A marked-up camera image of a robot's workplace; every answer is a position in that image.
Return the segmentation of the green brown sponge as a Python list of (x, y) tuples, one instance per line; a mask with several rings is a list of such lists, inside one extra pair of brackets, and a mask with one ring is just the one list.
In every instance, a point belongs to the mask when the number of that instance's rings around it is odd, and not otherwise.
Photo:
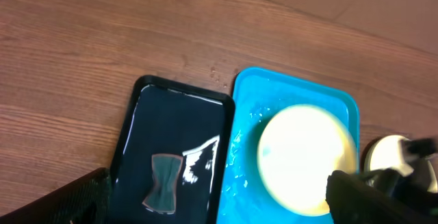
[(177, 181), (183, 157), (158, 153), (151, 157), (153, 187), (143, 200), (147, 210), (158, 214), (174, 214), (177, 209)]

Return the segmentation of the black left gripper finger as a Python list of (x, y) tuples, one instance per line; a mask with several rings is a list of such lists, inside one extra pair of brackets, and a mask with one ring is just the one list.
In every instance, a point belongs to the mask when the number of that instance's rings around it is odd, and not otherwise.
[(1, 217), (1, 224), (106, 222), (112, 191), (107, 168), (99, 168)]

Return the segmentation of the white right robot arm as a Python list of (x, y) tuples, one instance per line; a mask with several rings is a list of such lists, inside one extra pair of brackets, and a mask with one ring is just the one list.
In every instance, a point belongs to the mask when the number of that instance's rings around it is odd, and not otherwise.
[(434, 138), (386, 136), (368, 150), (363, 171), (333, 171), (326, 202), (334, 223), (437, 222)]

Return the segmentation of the yellow plate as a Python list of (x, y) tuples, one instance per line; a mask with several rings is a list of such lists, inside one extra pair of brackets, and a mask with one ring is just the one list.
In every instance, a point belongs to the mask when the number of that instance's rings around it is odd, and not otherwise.
[(270, 196), (303, 216), (329, 213), (327, 179), (354, 173), (357, 148), (343, 123), (315, 105), (292, 105), (273, 116), (257, 148), (257, 168)]
[(393, 169), (403, 177), (411, 176), (414, 182), (428, 192), (437, 193), (437, 176), (430, 162), (430, 155), (420, 158), (408, 146), (413, 140), (401, 135), (379, 138), (363, 157), (363, 170)]

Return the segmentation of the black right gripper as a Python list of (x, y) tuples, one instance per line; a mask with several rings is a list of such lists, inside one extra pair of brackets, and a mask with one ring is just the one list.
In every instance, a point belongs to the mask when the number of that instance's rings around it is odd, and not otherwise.
[(437, 194), (393, 169), (333, 171), (326, 202), (334, 224), (437, 224)]

